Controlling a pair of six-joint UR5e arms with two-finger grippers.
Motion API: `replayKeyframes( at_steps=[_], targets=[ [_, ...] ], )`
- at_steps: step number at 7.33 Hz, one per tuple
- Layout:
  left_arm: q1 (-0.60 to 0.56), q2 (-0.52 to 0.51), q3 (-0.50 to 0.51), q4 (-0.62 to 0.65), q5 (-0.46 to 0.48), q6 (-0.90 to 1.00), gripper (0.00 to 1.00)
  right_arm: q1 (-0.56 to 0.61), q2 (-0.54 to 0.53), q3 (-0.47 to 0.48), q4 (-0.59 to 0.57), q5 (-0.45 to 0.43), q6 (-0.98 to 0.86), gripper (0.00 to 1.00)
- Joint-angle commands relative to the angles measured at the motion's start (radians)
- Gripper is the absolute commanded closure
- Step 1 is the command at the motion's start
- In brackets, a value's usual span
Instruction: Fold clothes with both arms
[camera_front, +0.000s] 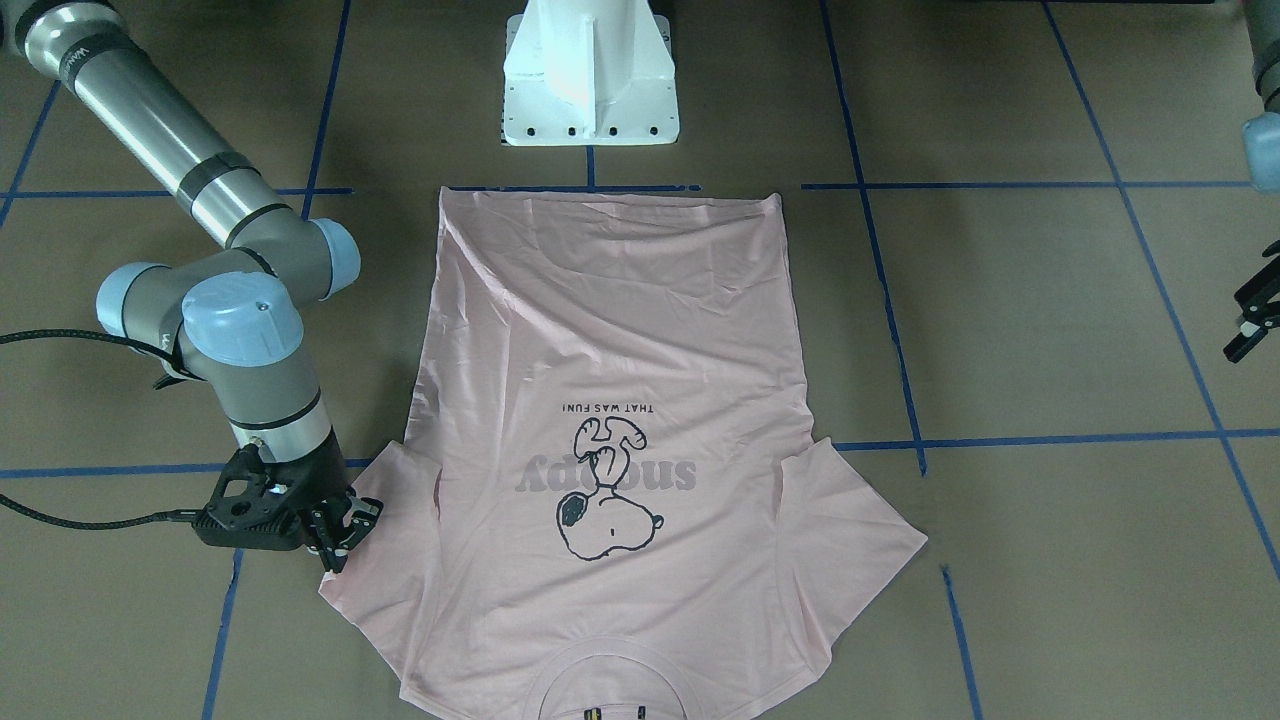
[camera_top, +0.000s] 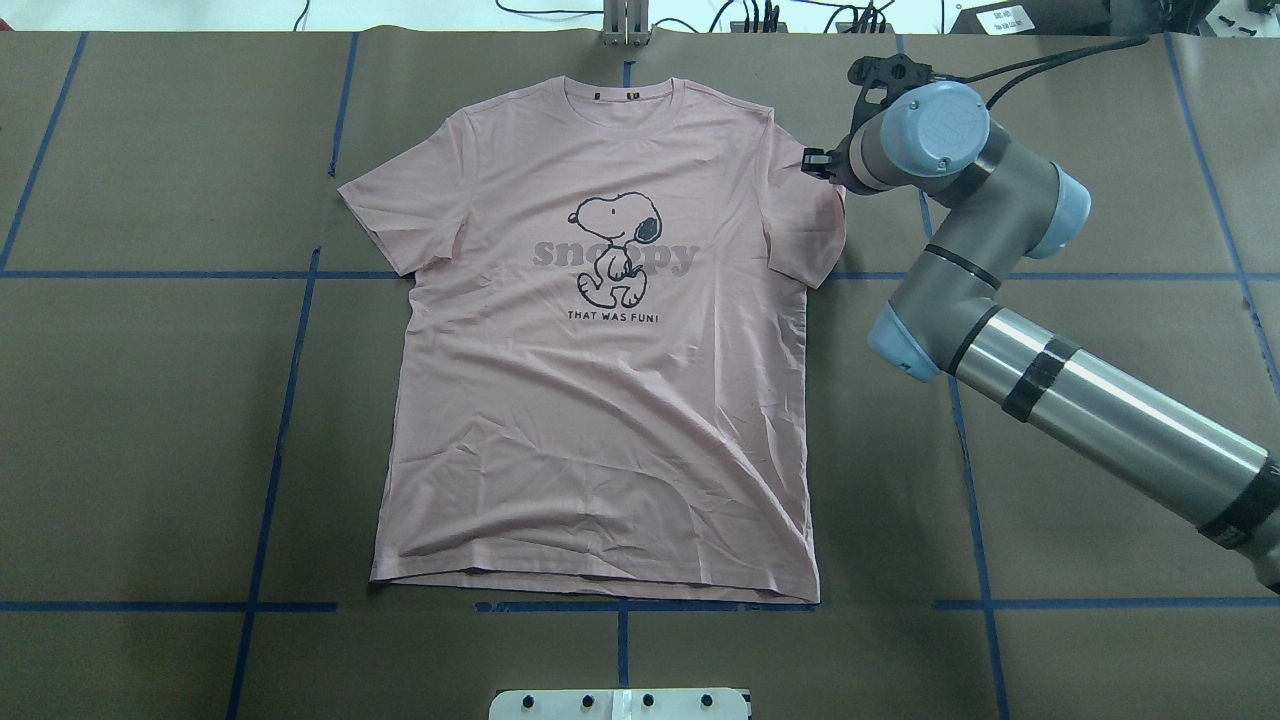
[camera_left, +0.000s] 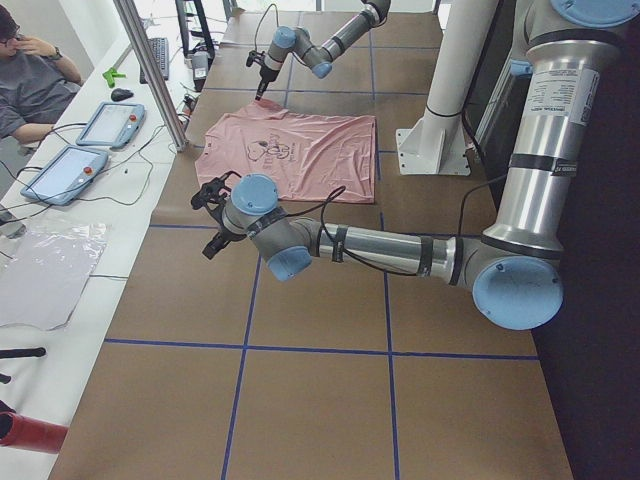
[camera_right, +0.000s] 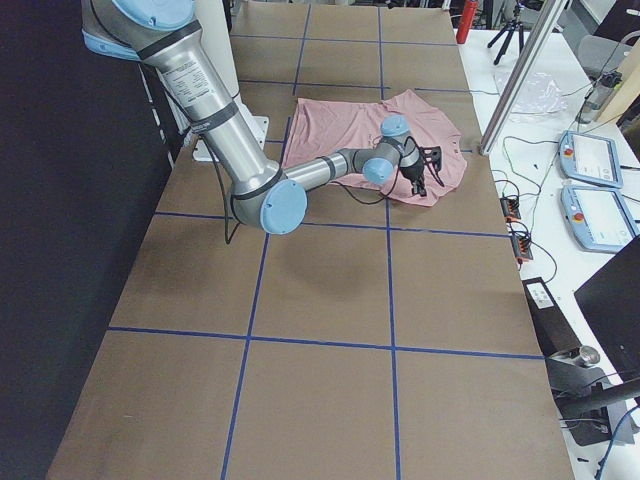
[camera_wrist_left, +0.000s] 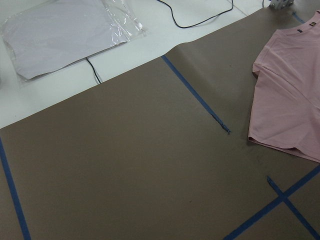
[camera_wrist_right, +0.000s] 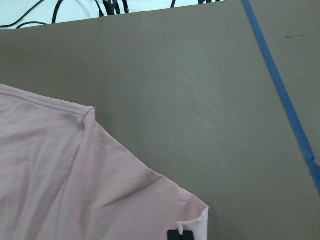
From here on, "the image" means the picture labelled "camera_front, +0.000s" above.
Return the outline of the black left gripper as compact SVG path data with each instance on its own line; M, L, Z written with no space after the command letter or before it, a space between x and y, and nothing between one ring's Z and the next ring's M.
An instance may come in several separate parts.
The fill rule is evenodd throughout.
M1279 318L1279 241L1265 251L1267 264L1234 292L1240 309L1235 336L1222 347L1230 363L1240 363L1261 341L1277 328Z

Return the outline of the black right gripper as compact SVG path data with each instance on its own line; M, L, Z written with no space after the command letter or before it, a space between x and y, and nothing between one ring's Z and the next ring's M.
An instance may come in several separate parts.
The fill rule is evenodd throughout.
M273 502L269 519L283 525L274 546L308 544L325 571L342 573L352 550L376 527L385 507L379 498L349 498L346 461L337 437L288 462L266 465Z

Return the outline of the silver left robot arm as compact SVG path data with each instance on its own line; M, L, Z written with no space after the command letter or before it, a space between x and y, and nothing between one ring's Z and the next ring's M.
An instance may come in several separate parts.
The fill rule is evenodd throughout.
M1253 56L1251 74L1263 110L1242 127L1251 184L1260 193L1279 192L1279 3L1242 1L1242 13ZM1268 261L1233 295L1240 310L1236 334L1222 348L1239 363L1279 324L1279 242L1263 251Z

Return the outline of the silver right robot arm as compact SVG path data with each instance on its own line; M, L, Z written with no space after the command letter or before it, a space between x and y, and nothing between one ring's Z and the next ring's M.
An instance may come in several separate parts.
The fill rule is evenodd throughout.
M5 1L3 50L86 105L219 247L182 266L132 263L100 286L92 340L156 357L161 387L209 384L237 447L191 525L209 546L307 550L326 571L381 515L346 474L300 309L358 278L352 234L305 219L157 69L109 1Z

